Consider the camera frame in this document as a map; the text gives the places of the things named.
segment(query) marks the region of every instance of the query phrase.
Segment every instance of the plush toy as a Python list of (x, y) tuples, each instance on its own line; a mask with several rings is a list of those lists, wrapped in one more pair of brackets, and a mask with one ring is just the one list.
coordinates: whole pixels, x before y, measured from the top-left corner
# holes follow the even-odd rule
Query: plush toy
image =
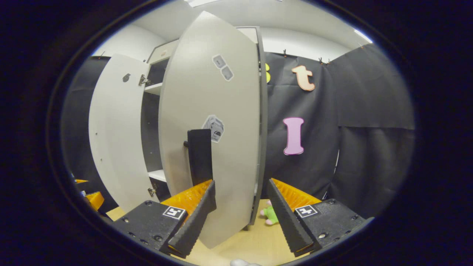
[(266, 224), (273, 225), (275, 223), (278, 223), (279, 221), (278, 221), (278, 218), (276, 217), (276, 213), (274, 212), (274, 209), (271, 205), (271, 201), (266, 202), (266, 204), (268, 204), (269, 207), (264, 208), (260, 211), (261, 215), (268, 217), (268, 219), (266, 220)]
[(261, 266), (261, 265), (256, 264), (256, 263), (249, 263), (246, 260), (237, 258), (230, 261), (230, 266)]

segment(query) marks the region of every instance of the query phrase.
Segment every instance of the orange object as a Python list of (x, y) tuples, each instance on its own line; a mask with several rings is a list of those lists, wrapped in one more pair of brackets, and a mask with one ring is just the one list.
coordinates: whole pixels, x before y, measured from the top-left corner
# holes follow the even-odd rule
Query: orange object
[(274, 178), (271, 179), (273, 180), (281, 195), (288, 203), (289, 208), (291, 208), (291, 211), (294, 211), (294, 209), (302, 206), (322, 202), (318, 198), (311, 196), (300, 189), (297, 189)]
[(307, 91), (315, 89), (315, 85), (309, 83), (309, 77), (312, 77), (312, 71), (307, 70), (305, 66), (297, 66), (292, 69), (292, 72), (296, 74), (297, 83), (301, 89)]
[(86, 198), (89, 200), (90, 205), (94, 208), (95, 211), (98, 211), (100, 206), (104, 203), (105, 199), (100, 192), (95, 192), (86, 195)]
[(187, 219), (192, 215), (195, 208), (197, 208), (197, 205), (204, 196), (205, 191), (207, 191), (207, 188), (209, 187), (210, 183), (212, 183), (212, 179), (195, 185), (189, 189), (186, 189), (183, 192), (176, 194), (170, 197), (169, 199), (161, 202), (161, 204), (185, 209), (188, 214), (186, 219), (184, 220), (185, 223)]

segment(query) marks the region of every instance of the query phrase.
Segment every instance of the pink letter i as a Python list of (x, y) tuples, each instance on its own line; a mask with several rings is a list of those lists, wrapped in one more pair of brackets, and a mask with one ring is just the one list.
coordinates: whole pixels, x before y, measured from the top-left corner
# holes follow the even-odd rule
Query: pink letter i
[(288, 126), (288, 145), (284, 149), (284, 154), (295, 155), (304, 152), (304, 148), (300, 145), (300, 126), (304, 120), (300, 117), (288, 117), (283, 120)]

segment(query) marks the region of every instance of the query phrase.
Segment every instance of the open cabinet door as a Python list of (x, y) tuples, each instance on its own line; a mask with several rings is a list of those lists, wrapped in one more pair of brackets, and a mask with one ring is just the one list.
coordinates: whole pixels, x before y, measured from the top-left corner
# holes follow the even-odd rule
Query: open cabinet door
[(114, 54), (95, 86), (89, 110), (89, 139), (97, 171), (110, 195), (127, 213), (150, 196), (152, 187), (141, 145), (141, 103), (145, 84), (139, 85), (149, 65)]
[(199, 237), (209, 248), (250, 222), (258, 180), (260, 72), (256, 44), (203, 12), (179, 39), (161, 89), (159, 146), (171, 195), (192, 186), (183, 146), (187, 131), (203, 128), (212, 116), (221, 131), (211, 144), (217, 209)]

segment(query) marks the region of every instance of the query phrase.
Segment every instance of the ceiling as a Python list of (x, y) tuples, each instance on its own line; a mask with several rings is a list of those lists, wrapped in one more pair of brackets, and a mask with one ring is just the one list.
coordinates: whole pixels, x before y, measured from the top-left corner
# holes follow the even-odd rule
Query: ceiling
[(166, 41), (178, 39), (202, 12), (233, 26), (283, 28), (316, 35), (349, 49), (368, 42), (335, 16), (302, 0), (220, 0), (192, 8), (184, 0), (170, 1), (134, 24)]

